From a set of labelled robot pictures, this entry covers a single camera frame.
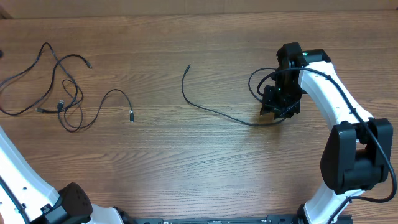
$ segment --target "table surface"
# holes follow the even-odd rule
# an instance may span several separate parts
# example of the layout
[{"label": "table surface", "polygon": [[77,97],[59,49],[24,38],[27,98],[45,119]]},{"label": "table surface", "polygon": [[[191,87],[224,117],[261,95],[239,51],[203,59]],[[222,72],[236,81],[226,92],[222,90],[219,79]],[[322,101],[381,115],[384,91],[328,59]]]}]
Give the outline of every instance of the table surface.
[{"label": "table surface", "polygon": [[[269,122],[248,91],[251,72],[276,67],[284,43],[322,48],[341,81],[377,118],[398,126],[398,12],[296,12],[213,16],[140,16],[0,21],[0,80],[23,71],[49,42],[85,94],[88,130],[67,133],[55,114],[0,114],[0,125],[29,164],[61,189],[76,182],[91,201],[133,217],[263,217],[295,213],[322,181],[320,158],[329,131],[308,95],[302,111],[278,126],[256,128],[188,105],[187,96],[245,121]],[[55,60],[45,52],[34,69],[1,90],[2,107],[18,111],[48,88]],[[266,72],[253,80],[258,82]],[[55,108],[66,78],[57,70],[43,108]],[[78,113],[71,115],[77,122]],[[398,167],[398,138],[392,164]],[[391,181],[366,196],[385,197]],[[356,201],[345,213],[358,223],[396,223],[398,200]]]}]

